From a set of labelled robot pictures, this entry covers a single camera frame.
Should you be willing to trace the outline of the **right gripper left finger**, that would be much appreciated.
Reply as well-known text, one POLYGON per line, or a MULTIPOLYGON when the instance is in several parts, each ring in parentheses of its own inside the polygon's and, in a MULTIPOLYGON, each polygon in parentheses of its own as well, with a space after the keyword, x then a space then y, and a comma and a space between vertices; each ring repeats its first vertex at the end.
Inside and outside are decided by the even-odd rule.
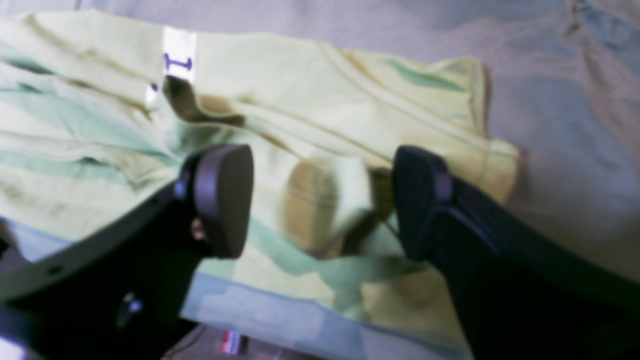
POLYGON ((114 223, 2 272, 1 358, 162 358, 202 260, 242 255, 253 186, 248 145, 195 152, 114 223))

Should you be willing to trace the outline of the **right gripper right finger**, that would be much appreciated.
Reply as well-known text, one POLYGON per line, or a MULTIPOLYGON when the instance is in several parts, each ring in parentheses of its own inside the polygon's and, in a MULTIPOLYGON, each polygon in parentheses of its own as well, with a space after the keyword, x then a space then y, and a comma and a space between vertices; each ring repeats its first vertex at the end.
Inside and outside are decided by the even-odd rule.
POLYGON ((476 360, 637 360, 637 282, 521 223, 446 162, 400 146, 392 166, 406 257, 442 273, 476 360))

